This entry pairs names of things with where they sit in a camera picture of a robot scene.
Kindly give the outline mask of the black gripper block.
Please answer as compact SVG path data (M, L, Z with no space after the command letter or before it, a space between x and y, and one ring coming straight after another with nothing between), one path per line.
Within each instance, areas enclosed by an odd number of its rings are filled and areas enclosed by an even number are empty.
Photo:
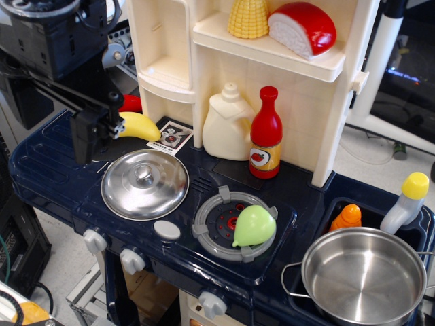
M110 91L107 95L108 110L100 112L83 110L70 119L75 160L89 164L94 156L107 149L120 132L119 108L124 104L123 94Z

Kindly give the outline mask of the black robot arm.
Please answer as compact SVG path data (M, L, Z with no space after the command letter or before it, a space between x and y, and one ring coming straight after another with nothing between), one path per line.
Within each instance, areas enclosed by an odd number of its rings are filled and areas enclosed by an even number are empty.
M115 24L104 1L1 2L1 93L26 129L55 103L70 110L79 164L124 129L124 97L103 67Z

